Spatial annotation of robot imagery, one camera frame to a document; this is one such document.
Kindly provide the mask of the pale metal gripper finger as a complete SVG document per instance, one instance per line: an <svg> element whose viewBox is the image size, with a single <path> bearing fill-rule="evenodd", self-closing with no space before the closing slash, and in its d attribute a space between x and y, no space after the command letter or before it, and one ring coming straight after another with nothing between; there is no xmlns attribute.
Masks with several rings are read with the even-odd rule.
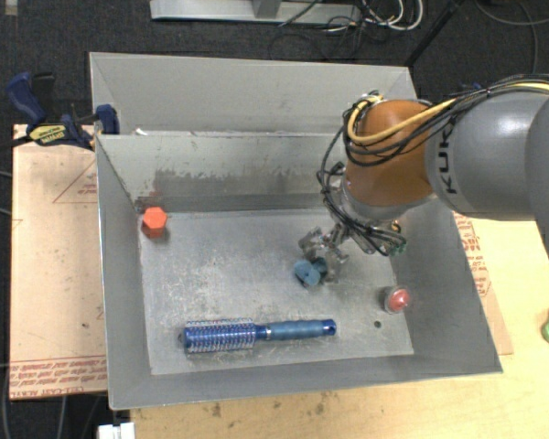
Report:
<svg viewBox="0 0 549 439"><path fill-rule="evenodd" d="M323 277L324 284L336 284L339 281L344 264L350 259L349 255L341 249L327 250L324 254L326 273Z"/></svg>
<svg viewBox="0 0 549 439"><path fill-rule="evenodd" d="M326 247L324 233L320 227L315 227L298 241L302 253L317 253Z"/></svg>

